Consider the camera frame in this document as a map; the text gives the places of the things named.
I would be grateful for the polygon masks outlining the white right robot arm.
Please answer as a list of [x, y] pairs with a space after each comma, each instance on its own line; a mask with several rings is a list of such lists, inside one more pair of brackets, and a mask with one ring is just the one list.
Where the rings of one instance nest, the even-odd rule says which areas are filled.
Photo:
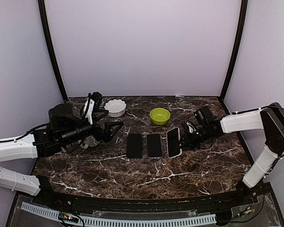
[[261, 154], [249, 171], [238, 182], [232, 201], [242, 205], [250, 198], [250, 190], [284, 157], [284, 108], [278, 102], [256, 109], [233, 112], [221, 119], [215, 119], [207, 106], [194, 112], [201, 125], [197, 129], [191, 121], [183, 122], [184, 135], [178, 142], [179, 148], [200, 148], [201, 143], [224, 134], [239, 131], [263, 130], [266, 141]]

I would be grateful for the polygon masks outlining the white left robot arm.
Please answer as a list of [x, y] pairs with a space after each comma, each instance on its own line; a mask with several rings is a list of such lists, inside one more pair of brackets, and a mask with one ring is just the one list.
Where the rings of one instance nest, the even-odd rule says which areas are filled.
[[[49, 123], [36, 126], [20, 137], [0, 140], [0, 163], [23, 158], [51, 157], [66, 149], [68, 145], [92, 136], [96, 141], [110, 142], [123, 126], [123, 122], [105, 122], [104, 127], [98, 121], [103, 115], [93, 118], [94, 110], [88, 110], [83, 119], [72, 113], [68, 103], [59, 104], [49, 110]], [[47, 177], [25, 175], [0, 166], [0, 187], [12, 191], [37, 196], [47, 206], [57, 203], [57, 195], [52, 192]]]

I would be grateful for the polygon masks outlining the black smartphone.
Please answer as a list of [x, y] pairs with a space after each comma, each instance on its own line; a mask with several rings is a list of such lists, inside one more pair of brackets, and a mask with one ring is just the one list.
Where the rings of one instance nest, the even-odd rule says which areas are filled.
[[142, 158], [142, 135], [129, 133], [126, 147], [127, 158]]

